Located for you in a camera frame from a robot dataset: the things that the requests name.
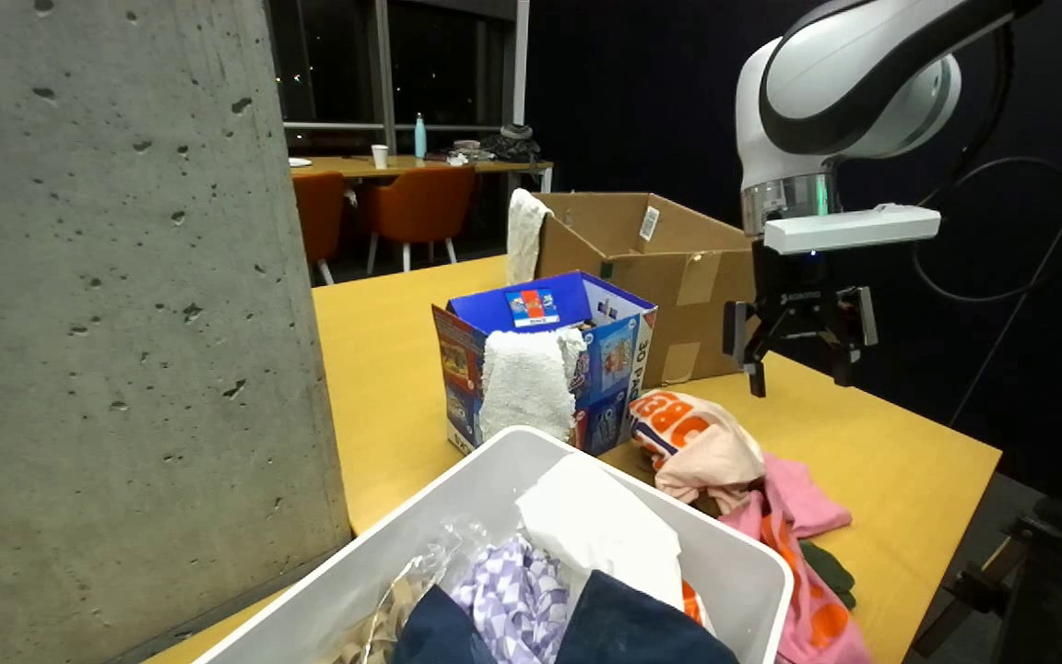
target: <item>clothing in bin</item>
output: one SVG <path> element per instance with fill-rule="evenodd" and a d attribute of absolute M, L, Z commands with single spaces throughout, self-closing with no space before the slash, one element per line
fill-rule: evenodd
<path fill-rule="evenodd" d="M 335 659 L 734 664 L 685 599 L 679 534 L 629 487 L 564 456 L 518 508 L 514 534 L 449 527 L 433 543 Z"/>

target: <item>wooden chair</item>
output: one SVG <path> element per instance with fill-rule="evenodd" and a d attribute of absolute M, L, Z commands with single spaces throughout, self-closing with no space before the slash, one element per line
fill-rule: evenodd
<path fill-rule="evenodd" d="M 454 238 L 463 238 L 473 208 L 473 167 L 423 167 L 405 170 L 391 186 L 361 190 L 357 212 L 373 234 L 369 273 L 378 270 L 382 238 L 402 245 L 402 270 L 414 270 L 414 245 L 447 245 L 449 262 L 457 262 Z"/>
<path fill-rule="evenodd" d="M 307 266 L 335 286 L 332 257 L 342 238 L 346 176 L 339 172 L 294 172 L 294 204 L 304 223 Z"/>

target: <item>blue fabric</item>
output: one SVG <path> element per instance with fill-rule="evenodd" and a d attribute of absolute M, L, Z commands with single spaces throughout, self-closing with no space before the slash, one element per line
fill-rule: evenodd
<path fill-rule="evenodd" d="M 433 587 L 395 641 L 395 664 L 496 664 L 470 613 Z"/>
<path fill-rule="evenodd" d="M 559 664 L 734 664 L 685 613 L 594 571 L 567 621 Z"/>

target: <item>fabric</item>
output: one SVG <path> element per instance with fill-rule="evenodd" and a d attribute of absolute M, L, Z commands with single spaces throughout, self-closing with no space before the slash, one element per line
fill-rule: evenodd
<path fill-rule="evenodd" d="M 567 568 L 609 571 L 682 609 L 679 534 L 591 456 L 562 456 L 519 499 L 535 546 Z"/>
<path fill-rule="evenodd" d="M 804 561 L 823 576 L 823 584 L 850 605 L 857 609 L 857 576 L 823 546 L 812 539 L 802 539 Z"/>
<path fill-rule="evenodd" d="M 576 325 L 559 329 L 559 345 L 564 354 L 564 378 L 567 378 L 567 392 L 584 392 L 586 388 L 586 367 L 584 354 L 591 348 L 586 332 Z"/>
<path fill-rule="evenodd" d="M 854 513 L 827 499 L 812 472 L 786 456 L 764 460 L 764 487 L 769 495 L 781 495 L 781 507 L 792 520 L 798 539 L 820 539 L 827 530 L 850 527 Z M 756 534 L 764 520 L 759 490 L 749 490 L 744 507 L 725 518 L 739 530 Z"/>
<path fill-rule="evenodd" d="M 702 625 L 594 571 L 578 595 L 559 664 L 734 664 Z"/>
<path fill-rule="evenodd" d="M 631 417 L 662 456 L 656 487 L 679 502 L 711 495 L 718 513 L 739 513 L 764 477 L 759 443 L 716 404 L 656 388 L 635 399 Z"/>
<path fill-rule="evenodd" d="M 332 664 L 387 664 L 398 631 L 410 625 L 414 605 L 422 602 L 423 584 L 395 579 L 382 609 L 353 627 L 346 641 L 335 645 Z"/>
<path fill-rule="evenodd" d="M 682 579 L 682 613 L 685 613 L 695 625 L 702 625 L 702 627 L 711 625 L 711 621 L 709 621 L 705 595 L 699 595 L 685 579 Z"/>
<path fill-rule="evenodd" d="M 482 363 L 480 439 L 511 424 L 571 439 L 576 399 L 559 332 L 490 332 Z"/>
<path fill-rule="evenodd" d="M 539 234 L 549 208 L 535 201 L 527 190 L 511 196 L 506 212 L 506 262 L 514 281 L 535 281 L 539 266 Z"/>
<path fill-rule="evenodd" d="M 567 627 L 567 587 L 552 561 L 525 539 L 487 546 L 449 589 L 496 659 L 549 664 Z"/>
<path fill-rule="evenodd" d="M 470 613 L 433 587 L 395 641 L 395 664 L 496 664 Z"/>
<path fill-rule="evenodd" d="M 823 584 L 823 576 L 804 561 L 792 530 L 792 518 L 779 490 L 769 482 L 756 495 L 756 520 L 749 520 L 759 543 L 769 543 L 792 571 L 792 602 L 781 627 L 779 659 L 781 664 L 868 664 L 874 659 L 850 605 Z"/>

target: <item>open cardboard box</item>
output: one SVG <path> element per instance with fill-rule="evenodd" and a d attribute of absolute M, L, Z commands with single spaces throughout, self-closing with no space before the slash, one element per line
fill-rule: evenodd
<path fill-rule="evenodd" d="M 586 454 L 613 452 L 629 439 L 629 415 L 643 396 L 654 313 L 654 303 L 578 270 L 433 308 L 443 354 L 449 443 L 464 454 L 482 443 L 480 408 L 490 332 L 548 332 L 584 325 L 591 332 L 578 368 L 584 378 L 571 388 L 571 443 Z"/>
<path fill-rule="evenodd" d="M 654 192 L 549 192 L 539 278 L 586 270 L 651 303 L 656 332 L 645 388 L 725 378 L 727 308 L 753 303 L 753 240 Z"/>

